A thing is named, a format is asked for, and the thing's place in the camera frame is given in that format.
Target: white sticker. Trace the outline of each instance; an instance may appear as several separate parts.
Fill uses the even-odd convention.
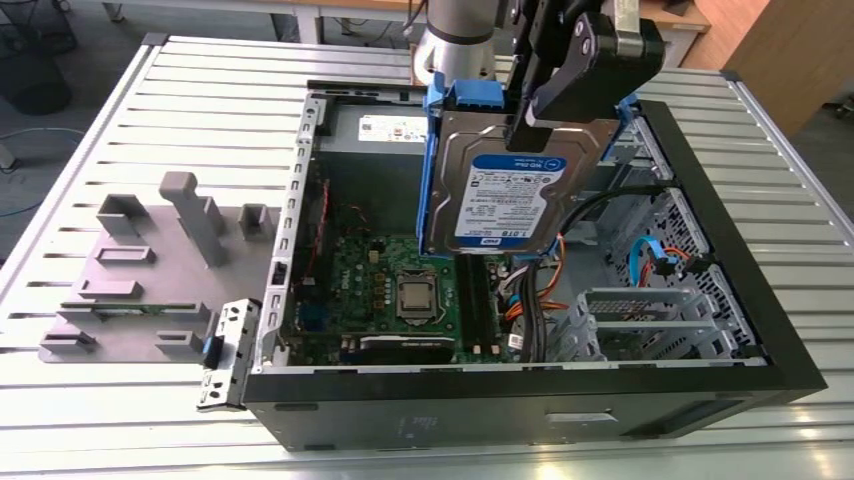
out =
[[[524,340],[521,338],[521,335],[511,333],[507,337],[507,347],[512,348],[513,350],[521,350],[521,340]]]
[[[690,25],[686,23],[674,23],[672,24],[672,29],[674,30],[692,30],[695,32],[702,32],[706,27],[703,27],[702,25]]]
[[[547,413],[545,421],[548,423],[591,423],[591,422],[616,422],[616,418],[607,412],[603,413]]]
[[[359,119],[359,141],[424,143],[427,116],[364,115]]]
[[[541,191],[563,175],[565,160],[524,155],[475,158],[456,221],[456,237],[479,238],[479,245],[500,245],[533,235],[545,210]]]

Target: hard drive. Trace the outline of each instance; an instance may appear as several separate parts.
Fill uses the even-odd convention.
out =
[[[441,119],[428,254],[544,253],[619,127],[618,120],[563,124],[543,152],[508,152],[504,117],[455,111]]]

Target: floor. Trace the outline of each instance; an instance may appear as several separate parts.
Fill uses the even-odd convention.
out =
[[[73,1],[68,19],[80,46],[60,57],[57,63],[74,97],[60,113],[28,117],[0,101],[0,135],[29,127],[64,127],[85,130],[109,95],[124,68],[148,32],[177,35],[275,40],[268,15],[180,8],[125,6],[122,23],[110,23],[98,3]],[[327,43],[407,48],[400,24],[371,21],[353,25],[355,35],[343,35],[332,19],[325,22]],[[420,36],[417,27],[411,39]],[[509,34],[497,37],[496,51],[509,50]],[[854,215],[854,121],[840,122],[822,111],[794,139],[807,163],[848,213]],[[65,161],[73,153],[76,136],[65,132],[40,132],[4,141],[20,161],[12,174],[0,174],[0,262],[8,256],[34,210],[2,216],[36,205],[46,194]]]

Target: aluminum table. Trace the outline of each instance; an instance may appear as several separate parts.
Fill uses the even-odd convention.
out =
[[[104,196],[163,204],[163,173],[189,170],[219,205],[277,206],[305,81],[407,84],[408,64],[407,52],[323,45],[171,37],[140,48],[0,270],[0,476],[850,477],[854,230],[744,87],[704,71],[664,71],[639,96],[671,106],[826,391],[675,440],[289,454],[248,413],[195,412],[199,366],[38,361]]]

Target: trash can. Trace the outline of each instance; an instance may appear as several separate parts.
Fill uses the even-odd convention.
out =
[[[70,89],[38,35],[26,27],[0,25],[0,96],[25,115],[60,111]]]
[[[62,5],[66,5],[64,0],[0,0],[0,10],[12,25],[32,29],[53,55],[69,52],[77,46]]]

